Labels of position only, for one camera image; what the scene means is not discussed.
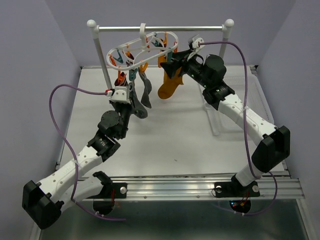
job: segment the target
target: hook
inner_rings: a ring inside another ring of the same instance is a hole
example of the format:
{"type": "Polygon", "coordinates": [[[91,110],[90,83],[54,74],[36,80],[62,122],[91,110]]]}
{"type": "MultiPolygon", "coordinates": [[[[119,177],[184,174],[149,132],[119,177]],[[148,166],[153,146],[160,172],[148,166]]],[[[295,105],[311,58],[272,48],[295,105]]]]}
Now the hook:
{"type": "Polygon", "coordinates": [[[147,40],[146,40],[145,29],[146,29],[146,24],[145,23],[141,23],[139,35],[140,35],[140,39],[141,39],[141,46],[143,47],[143,49],[147,48],[147,40]]]}

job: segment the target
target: robotic arm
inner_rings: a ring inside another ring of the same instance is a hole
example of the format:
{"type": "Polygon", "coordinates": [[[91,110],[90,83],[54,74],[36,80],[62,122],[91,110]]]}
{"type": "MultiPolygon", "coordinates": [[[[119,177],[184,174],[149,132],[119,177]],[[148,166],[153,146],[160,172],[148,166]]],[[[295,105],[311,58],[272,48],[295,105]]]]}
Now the robotic arm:
{"type": "MultiPolygon", "coordinates": [[[[256,177],[260,178],[289,156],[290,131],[285,126],[278,128],[267,122],[249,107],[244,108],[235,91],[223,81],[227,71],[224,61],[212,54],[204,60],[198,55],[203,47],[199,46],[200,43],[203,43],[203,39],[194,37],[189,42],[189,50],[173,53],[170,61],[160,65],[169,78],[187,74],[194,79],[204,87],[202,94],[206,102],[231,118],[242,129],[244,110],[246,111],[247,133],[257,146],[251,156],[252,170],[248,164],[231,181],[215,182],[215,196],[238,198],[249,193],[250,197],[259,197],[259,188],[254,190],[254,186],[258,185],[256,177]]],[[[73,205],[71,196],[76,177],[75,164],[78,165],[78,177],[81,177],[105,162],[120,147],[117,140],[126,137],[131,114],[137,115],[139,112],[134,99],[130,97],[128,85],[116,86],[107,96],[111,97],[110,103],[114,110],[106,111],[101,116],[98,131],[77,155],[77,162],[72,159],[50,176],[38,183],[31,180],[23,188],[22,207],[41,229],[51,226],[63,211],[73,205]]],[[[119,193],[117,198],[126,197],[126,189],[121,191],[119,187],[115,187],[116,184],[118,183],[113,183],[105,173],[95,172],[77,184],[73,199],[80,202],[96,195],[107,198],[115,191],[119,193]]]]}
{"type": "MultiPolygon", "coordinates": [[[[116,140],[126,137],[130,116],[135,111],[129,100],[129,87],[117,86],[111,94],[114,110],[101,116],[98,131],[77,155],[77,162],[72,159],[38,183],[31,180],[23,187],[22,207],[41,229],[51,226],[72,206],[75,164],[78,165],[78,177],[83,176],[111,157],[120,147],[116,140]]],[[[112,188],[111,179],[99,171],[77,185],[74,197],[80,202],[90,196],[110,194],[112,188]]]]}
{"type": "MultiPolygon", "coordinates": [[[[169,78],[187,74],[204,90],[204,99],[217,111],[232,119],[244,129],[244,105],[235,91],[231,89],[223,78],[227,71],[224,61],[217,55],[210,54],[205,60],[197,53],[203,48],[203,39],[198,35],[189,41],[188,50],[172,54],[171,61],[160,63],[169,78]]],[[[251,197],[258,197],[259,192],[253,191],[257,185],[256,177],[269,172],[290,154],[290,131],[285,126],[280,128],[267,122],[249,107],[246,110],[247,133],[257,146],[253,155],[252,170],[247,165],[235,174],[231,182],[216,182],[216,197],[242,197],[249,192],[251,197]]]]}

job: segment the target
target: cable tie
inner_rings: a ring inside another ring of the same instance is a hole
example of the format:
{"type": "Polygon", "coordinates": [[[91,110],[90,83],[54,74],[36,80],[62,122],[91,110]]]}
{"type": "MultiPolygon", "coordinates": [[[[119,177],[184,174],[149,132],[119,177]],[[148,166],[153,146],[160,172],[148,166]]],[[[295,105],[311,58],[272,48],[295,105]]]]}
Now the cable tie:
{"type": "Polygon", "coordinates": [[[71,162],[74,162],[74,164],[77,164],[78,167],[79,167],[80,169],[82,169],[82,166],[79,164],[79,162],[78,162],[77,160],[71,159],[70,161],[71,161],[71,162]]]}
{"type": "Polygon", "coordinates": [[[240,111],[240,113],[242,114],[245,110],[248,110],[248,109],[250,109],[250,107],[245,106],[245,107],[240,111]]]}

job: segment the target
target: wire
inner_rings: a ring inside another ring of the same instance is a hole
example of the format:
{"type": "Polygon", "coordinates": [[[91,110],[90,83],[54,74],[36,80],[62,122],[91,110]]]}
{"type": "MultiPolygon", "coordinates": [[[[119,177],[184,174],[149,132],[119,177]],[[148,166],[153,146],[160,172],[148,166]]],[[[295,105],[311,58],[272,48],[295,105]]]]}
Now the wire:
{"type": "Polygon", "coordinates": [[[249,213],[241,213],[241,212],[237,212],[237,211],[234,211],[234,210],[231,210],[231,209],[227,209],[227,208],[224,208],[224,207],[221,207],[221,206],[218,206],[218,205],[213,205],[214,207],[218,208],[218,209],[221,209],[221,210],[224,210],[224,211],[228,211],[230,213],[234,213],[234,214],[239,214],[239,215],[242,215],[242,216],[256,216],[256,215],[259,215],[259,214],[263,214],[264,212],[268,211],[272,205],[275,203],[275,200],[276,200],[276,197],[277,197],[277,194],[278,194],[278,183],[277,183],[277,180],[276,180],[276,177],[271,173],[269,172],[269,174],[271,175],[271,177],[273,178],[274,180],[274,185],[275,185],[275,192],[274,192],[274,196],[273,196],[273,199],[271,201],[271,203],[269,204],[269,206],[267,206],[266,208],[260,210],[260,211],[257,211],[257,212],[249,212],[249,213]]]}
{"type": "MultiPolygon", "coordinates": [[[[251,163],[251,157],[250,157],[250,152],[249,152],[249,144],[248,144],[248,125],[247,125],[247,99],[248,99],[248,71],[247,71],[247,62],[244,56],[244,53],[241,51],[241,49],[233,42],[230,41],[209,41],[209,42],[200,42],[199,46],[201,45],[215,45],[215,44],[229,44],[234,46],[238,52],[241,55],[242,61],[243,61],[243,67],[244,67],[244,100],[243,100],[243,134],[244,134],[244,145],[245,145],[245,152],[246,152],[246,157],[248,160],[248,165],[250,168],[250,172],[252,174],[252,176],[254,176],[254,178],[259,179],[255,173],[254,170],[252,168],[252,163],[251,163]]],[[[269,174],[273,177],[274,183],[275,183],[275,192],[274,192],[274,197],[272,199],[272,202],[270,203],[270,205],[265,208],[265,210],[268,210],[275,202],[277,194],[278,194],[278,184],[277,184],[277,180],[275,178],[275,176],[269,172],[269,174]]],[[[246,215],[256,215],[256,214],[260,214],[260,213],[264,213],[265,211],[259,211],[257,213],[247,213],[246,215]]]]}
{"type": "MultiPolygon", "coordinates": [[[[108,94],[108,91],[110,91],[110,89],[106,90],[105,92],[93,92],[93,91],[87,91],[87,90],[83,90],[81,88],[78,88],[78,87],[75,87],[75,86],[72,86],[70,84],[60,84],[58,86],[56,86],[51,94],[50,94],[50,97],[49,97],[49,112],[50,112],[50,116],[51,116],[51,119],[52,119],[52,122],[53,122],[53,125],[56,129],[56,131],[58,132],[58,134],[62,137],[63,141],[65,142],[65,144],[68,146],[68,148],[70,149],[71,151],[71,154],[73,156],[73,159],[77,162],[78,159],[77,159],[77,155],[75,153],[75,150],[72,148],[72,146],[70,145],[70,143],[68,142],[67,138],[65,137],[64,133],[60,130],[60,128],[58,127],[58,124],[55,120],[55,117],[54,117],[54,114],[53,114],[53,111],[52,111],[52,99],[53,99],[53,96],[54,96],[54,93],[61,87],[68,87],[68,88],[71,88],[71,89],[74,89],[74,90],[77,90],[77,91],[80,91],[82,93],[85,93],[85,94],[90,94],[90,95],[107,95],[108,94]]],[[[78,178],[79,178],[79,166],[78,164],[74,164],[75,166],[75,175],[74,175],[74,184],[73,184],[73,189],[72,189],[72,193],[71,193],[71,201],[74,202],[78,207],[80,207],[82,210],[84,210],[86,213],[92,215],[92,216],[95,216],[99,219],[103,219],[103,220],[108,220],[108,221],[125,221],[126,219],[125,218],[113,218],[113,217],[104,217],[103,215],[99,214],[99,213],[92,213],[90,210],[87,210],[83,205],[81,205],[79,202],[76,202],[76,200],[74,199],[74,196],[75,196],[75,193],[76,193],[76,189],[77,189],[77,184],[78,184],[78,178]]]]}
{"type": "Polygon", "coordinates": [[[247,192],[247,193],[246,193],[246,199],[245,199],[245,198],[243,198],[243,199],[241,200],[240,205],[241,205],[241,206],[244,206],[244,205],[247,203],[248,198],[249,198],[249,192],[247,192]]]}

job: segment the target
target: gray wall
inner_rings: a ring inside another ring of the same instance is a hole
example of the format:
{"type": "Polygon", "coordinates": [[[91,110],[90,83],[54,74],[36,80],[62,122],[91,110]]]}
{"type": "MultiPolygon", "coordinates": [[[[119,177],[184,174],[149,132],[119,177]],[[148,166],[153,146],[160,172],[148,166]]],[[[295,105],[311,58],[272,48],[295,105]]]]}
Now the gray wall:
{"type": "MultiPolygon", "coordinates": [[[[0,4],[0,239],[29,239],[23,186],[54,171],[62,141],[49,115],[58,84],[78,84],[80,68],[44,0],[0,4]]],[[[66,129],[75,93],[61,90],[54,114],[66,129]]]]}
{"type": "MultiPolygon", "coordinates": [[[[235,21],[231,41],[239,44],[248,64],[258,64],[290,12],[294,0],[46,0],[55,20],[81,66],[99,65],[87,20],[101,26],[190,26],[220,25],[226,19],[235,21]]],[[[181,46],[194,33],[178,33],[181,46]]],[[[101,45],[105,54],[119,44],[137,38],[138,33],[103,33],[101,45]]],[[[205,32],[205,41],[220,41],[222,33],[205,32]]],[[[208,46],[202,54],[218,53],[208,46]]],[[[242,64],[239,53],[228,47],[227,63],[242,64]]]]}
{"type": "Polygon", "coordinates": [[[320,235],[320,1],[297,0],[258,68],[275,123],[291,130],[286,163],[320,235]]]}

